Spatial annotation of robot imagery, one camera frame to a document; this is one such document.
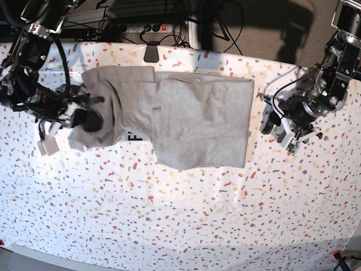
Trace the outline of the grey T-shirt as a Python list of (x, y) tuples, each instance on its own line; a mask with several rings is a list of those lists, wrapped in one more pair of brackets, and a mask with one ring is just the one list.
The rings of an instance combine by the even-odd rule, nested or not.
[(252, 80), (115, 66), (86, 71), (82, 80), (103, 126), (74, 128), (71, 148), (112, 146), (133, 133), (174, 169), (244, 167)]

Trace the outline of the black table clamp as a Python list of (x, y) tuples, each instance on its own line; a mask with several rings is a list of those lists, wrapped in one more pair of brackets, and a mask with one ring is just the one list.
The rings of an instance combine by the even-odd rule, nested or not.
[(143, 60), (146, 63), (157, 63), (159, 61), (158, 41), (150, 41), (147, 43)]

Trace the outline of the terrazzo pattern tablecloth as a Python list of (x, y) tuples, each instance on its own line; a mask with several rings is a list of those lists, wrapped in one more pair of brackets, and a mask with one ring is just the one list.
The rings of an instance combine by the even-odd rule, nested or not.
[(177, 171), (148, 142), (42, 156), (38, 126), (1, 108), (1, 239), (122, 270), (333, 268), (360, 221), (360, 82), (296, 156), (259, 130), (243, 169)]

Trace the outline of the white power strip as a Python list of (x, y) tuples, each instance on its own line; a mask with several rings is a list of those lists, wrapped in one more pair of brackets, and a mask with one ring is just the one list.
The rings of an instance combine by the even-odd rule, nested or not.
[(172, 24), (115, 24), (111, 28), (121, 33), (171, 33), (174, 29)]

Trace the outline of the red clamp bottom right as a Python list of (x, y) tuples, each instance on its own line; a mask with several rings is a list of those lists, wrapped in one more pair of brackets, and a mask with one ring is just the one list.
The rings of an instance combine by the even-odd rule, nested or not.
[(333, 268), (333, 271), (336, 271), (338, 268), (340, 268), (342, 271), (350, 271), (349, 266), (339, 251), (335, 251), (332, 255), (337, 261), (337, 265), (335, 268)]

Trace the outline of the grey table frame leg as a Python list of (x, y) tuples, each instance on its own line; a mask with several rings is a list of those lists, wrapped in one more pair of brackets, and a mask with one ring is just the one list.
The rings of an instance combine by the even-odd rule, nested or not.
[(201, 45), (198, 37), (198, 25), (192, 21), (188, 22), (188, 39), (189, 44), (193, 49), (201, 49)]

